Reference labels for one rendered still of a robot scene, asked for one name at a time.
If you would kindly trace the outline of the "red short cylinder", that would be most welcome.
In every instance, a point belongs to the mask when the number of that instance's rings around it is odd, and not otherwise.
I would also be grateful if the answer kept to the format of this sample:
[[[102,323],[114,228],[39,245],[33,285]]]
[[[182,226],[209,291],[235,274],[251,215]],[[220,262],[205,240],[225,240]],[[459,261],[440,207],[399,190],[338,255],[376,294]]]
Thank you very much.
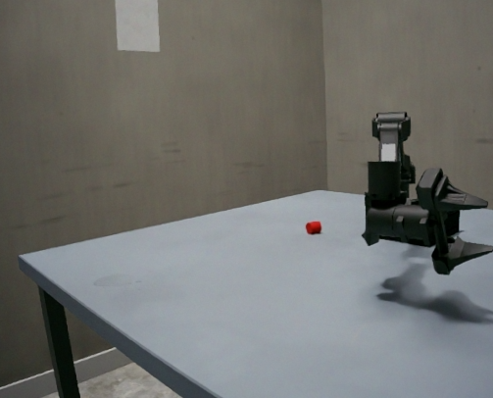
[[[306,231],[309,234],[321,232],[320,222],[311,222],[306,224]]]

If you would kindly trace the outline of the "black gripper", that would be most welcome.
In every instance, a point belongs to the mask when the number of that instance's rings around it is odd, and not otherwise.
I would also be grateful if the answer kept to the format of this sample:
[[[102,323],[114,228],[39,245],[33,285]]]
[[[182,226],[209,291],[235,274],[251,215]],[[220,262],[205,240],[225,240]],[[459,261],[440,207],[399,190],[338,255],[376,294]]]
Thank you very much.
[[[412,205],[411,200],[407,200],[406,204],[399,204],[395,208],[393,232],[401,238],[402,243],[408,243],[410,238],[422,239],[424,245],[430,246],[432,240],[435,240],[431,259],[437,274],[449,275],[455,266],[493,252],[493,246],[464,242],[459,236],[455,239],[446,235],[442,217],[445,211],[487,208],[488,201],[456,188],[448,176],[443,175],[441,168],[430,168],[423,172],[416,192],[419,205]]]

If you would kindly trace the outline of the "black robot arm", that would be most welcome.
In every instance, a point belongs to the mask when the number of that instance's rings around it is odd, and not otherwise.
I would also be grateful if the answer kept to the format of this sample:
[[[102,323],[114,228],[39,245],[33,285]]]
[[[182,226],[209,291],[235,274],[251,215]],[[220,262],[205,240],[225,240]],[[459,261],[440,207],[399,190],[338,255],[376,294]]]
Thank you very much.
[[[368,246],[378,243],[379,235],[396,237],[392,227],[395,208],[410,199],[406,183],[416,183],[416,167],[410,156],[402,155],[402,142],[411,135],[411,117],[407,112],[376,113],[371,123],[372,136],[379,141],[379,156],[378,161],[368,162],[366,229],[362,234]],[[418,198],[410,200],[412,205],[419,204]]]

